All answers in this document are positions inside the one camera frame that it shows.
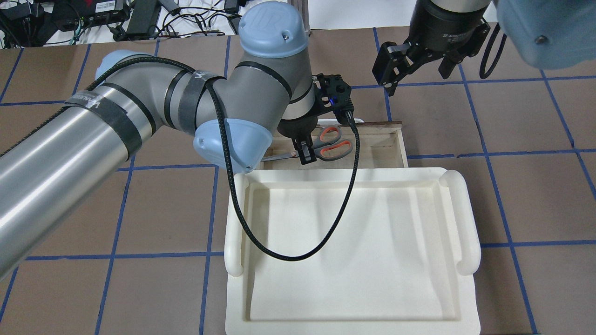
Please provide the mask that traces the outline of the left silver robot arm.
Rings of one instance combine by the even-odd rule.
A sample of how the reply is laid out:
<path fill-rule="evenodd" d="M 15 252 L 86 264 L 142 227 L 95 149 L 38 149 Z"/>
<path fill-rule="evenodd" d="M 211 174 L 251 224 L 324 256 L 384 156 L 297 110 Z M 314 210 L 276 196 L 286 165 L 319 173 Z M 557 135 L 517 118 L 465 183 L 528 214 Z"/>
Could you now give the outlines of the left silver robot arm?
<path fill-rule="evenodd" d="M 233 172 L 255 169 L 279 123 L 314 106 L 308 37 L 298 10 L 267 1 L 240 20 L 244 54 L 230 77 L 149 54 L 108 54 L 96 81 L 1 155 L 5 278 L 160 127 L 193 136 L 198 154 Z"/>

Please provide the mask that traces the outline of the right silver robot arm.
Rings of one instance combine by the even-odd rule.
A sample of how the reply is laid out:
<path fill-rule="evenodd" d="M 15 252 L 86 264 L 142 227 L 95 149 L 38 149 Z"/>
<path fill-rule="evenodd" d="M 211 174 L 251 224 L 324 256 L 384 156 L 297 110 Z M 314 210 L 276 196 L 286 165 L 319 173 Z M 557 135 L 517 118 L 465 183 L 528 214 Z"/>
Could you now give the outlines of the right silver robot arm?
<path fill-rule="evenodd" d="M 400 81 L 421 66 L 440 60 L 439 74 L 451 76 L 485 41 L 479 76 L 487 78 L 507 40 L 520 57 L 539 69 L 560 69 L 593 60 L 596 54 L 593 0 L 496 0 L 497 24 L 484 19 L 488 0 L 418 0 L 402 44 L 379 47 L 372 74 L 392 96 Z"/>

